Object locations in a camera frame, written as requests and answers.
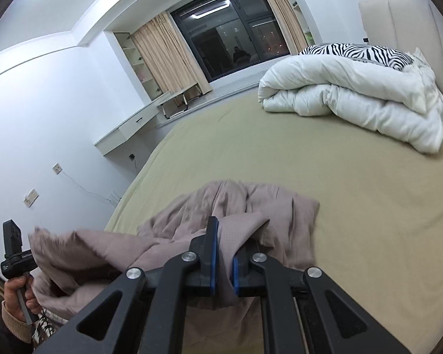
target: human hand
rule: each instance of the human hand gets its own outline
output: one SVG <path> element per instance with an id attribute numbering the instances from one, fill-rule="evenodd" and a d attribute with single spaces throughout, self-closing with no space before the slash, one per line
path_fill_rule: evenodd
<path id="1" fill-rule="evenodd" d="M 27 285 L 27 289 L 25 291 L 26 307 L 29 308 L 33 314 L 39 314 L 41 313 L 41 310 L 43 310 L 41 305 L 38 304 L 33 290 L 31 289 L 32 283 L 33 277 L 31 275 L 28 276 L 28 278 L 25 276 L 19 276 L 5 282 L 3 293 L 5 308 L 12 316 L 22 322 L 26 322 L 26 318 L 21 310 L 20 302 L 17 296 L 17 290 L 21 287 Z"/>

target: beige upholstered headboard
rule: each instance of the beige upholstered headboard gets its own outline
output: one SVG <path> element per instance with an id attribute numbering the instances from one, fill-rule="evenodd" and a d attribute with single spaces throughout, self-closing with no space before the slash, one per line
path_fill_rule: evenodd
<path id="1" fill-rule="evenodd" d="M 413 53 L 418 47 L 443 92 L 443 17 L 429 0 L 371 0 L 359 3 L 371 45 Z"/>

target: pillow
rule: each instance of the pillow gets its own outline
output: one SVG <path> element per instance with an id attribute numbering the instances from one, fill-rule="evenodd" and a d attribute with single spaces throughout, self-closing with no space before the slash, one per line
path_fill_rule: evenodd
<path id="1" fill-rule="evenodd" d="M 405 65 L 413 63 L 412 57 L 397 49 L 379 45 L 320 44 L 312 45 L 300 52 L 301 55 L 340 55 L 356 61 L 376 63 L 402 71 Z"/>

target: bed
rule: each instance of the bed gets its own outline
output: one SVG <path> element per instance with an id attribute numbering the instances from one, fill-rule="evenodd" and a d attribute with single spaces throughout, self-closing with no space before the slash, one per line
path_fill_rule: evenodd
<path id="1" fill-rule="evenodd" d="M 443 92 L 443 19 L 428 1 L 360 8 L 370 43 L 420 47 Z M 443 353 L 443 145 L 426 156 L 334 116 L 266 113 L 247 91 L 176 125 L 106 230 L 135 233 L 176 196 L 227 178 L 319 200 L 317 265 L 413 354 Z"/>

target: metal bolt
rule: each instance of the metal bolt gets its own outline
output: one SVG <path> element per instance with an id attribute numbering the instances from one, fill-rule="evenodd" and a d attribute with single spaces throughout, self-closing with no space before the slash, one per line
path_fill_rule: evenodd
<path id="1" fill-rule="evenodd" d="M 254 262 L 266 262 L 267 256 L 264 253 L 254 253 L 253 261 Z"/>
<path id="2" fill-rule="evenodd" d="M 197 254 L 194 252 L 185 252 L 182 253 L 182 260 L 185 262 L 192 262 L 197 258 Z"/>
<path id="3" fill-rule="evenodd" d="M 126 271 L 126 276 L 129 279 L 137 279 L 141 276 L 141 270 L 138 268 L 131 268 Z"/>
<path id="4" fill-rule="evenodd" d="M 319 268 L 313 267 L 307 270 L 307 274 L 312 278 L 319 278 L 322 275 L 322 271 Z"/>

